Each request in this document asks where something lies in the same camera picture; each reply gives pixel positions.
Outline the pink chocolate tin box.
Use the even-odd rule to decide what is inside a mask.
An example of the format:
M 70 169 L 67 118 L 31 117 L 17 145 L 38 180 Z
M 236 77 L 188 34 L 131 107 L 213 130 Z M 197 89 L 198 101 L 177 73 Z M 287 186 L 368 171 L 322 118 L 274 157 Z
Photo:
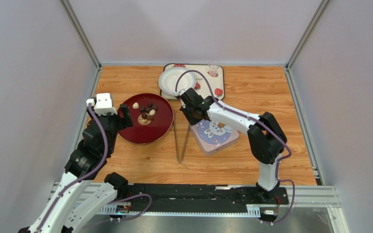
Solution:
M 205 134 L 206 130 L 200 130 L 196 126 L 190 127 L 190 129 L 205 156 L 214 155 L 234 145 L 239 139 L 239 133 L 234 129 L 231 131 L 228 130 L 228 132 L 221 136 L 214 134 L 212 138 L 208 138 L 211 133 Z

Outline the silver tin lid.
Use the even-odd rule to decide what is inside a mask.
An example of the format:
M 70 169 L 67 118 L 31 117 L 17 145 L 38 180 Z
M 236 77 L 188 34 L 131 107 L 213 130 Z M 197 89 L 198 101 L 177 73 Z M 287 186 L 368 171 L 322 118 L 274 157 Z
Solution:
M 225 134 L 226 132 L 231 131 L 233 128 L 231 128 L 228 125 L 216 122 L 216 121 L 206 121 L 202 120 L 198 124 L 194 125 L 200 130 L 206 130 L 205 134 L 211 133 L 208 138 L 212 138 L 213 135 L 221 136 Z

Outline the metal serving tongs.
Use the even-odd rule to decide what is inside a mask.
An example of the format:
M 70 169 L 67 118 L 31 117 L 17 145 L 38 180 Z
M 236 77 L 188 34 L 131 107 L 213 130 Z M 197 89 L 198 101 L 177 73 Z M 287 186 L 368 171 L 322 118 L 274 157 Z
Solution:
M 175 112 L 173 121 L 173 131 L 175 139 L 176 160 L 182 164 L 186 155 L 188 139 L 190 135 L 190 125 L 180 112 Z

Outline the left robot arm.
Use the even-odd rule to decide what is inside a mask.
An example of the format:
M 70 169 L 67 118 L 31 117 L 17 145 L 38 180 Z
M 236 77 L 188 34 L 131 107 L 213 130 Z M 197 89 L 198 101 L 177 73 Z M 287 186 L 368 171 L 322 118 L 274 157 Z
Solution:
M 75 205 L 114 152 L 119 131 L 133 126 L 125 104 L 115 109 L 89 103 L 87 112 L 91 120 L 83 131 L 83 139 L 70 155 L 58 188 L 37 220 L 19 232 L 78 233 L 105 205 L 127 197 L 128 180 L 113 172 L 90 197 Z

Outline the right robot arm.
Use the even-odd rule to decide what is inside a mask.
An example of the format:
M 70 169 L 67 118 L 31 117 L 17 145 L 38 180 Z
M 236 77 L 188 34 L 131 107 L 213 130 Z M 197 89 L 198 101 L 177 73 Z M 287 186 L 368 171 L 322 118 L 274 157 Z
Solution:
M 181 111 L 190 125 L 201 120 L 215 121 L 247 135 L 251 153 L 259 161 L 257 186 L 267 194 L 279 187 L 278 163 L 284 150 L 289 150 L 287 138 L 274 115 L 251 114 L 231 107 L 214 96 L 203 98 L 193 88 L 176 93 Z

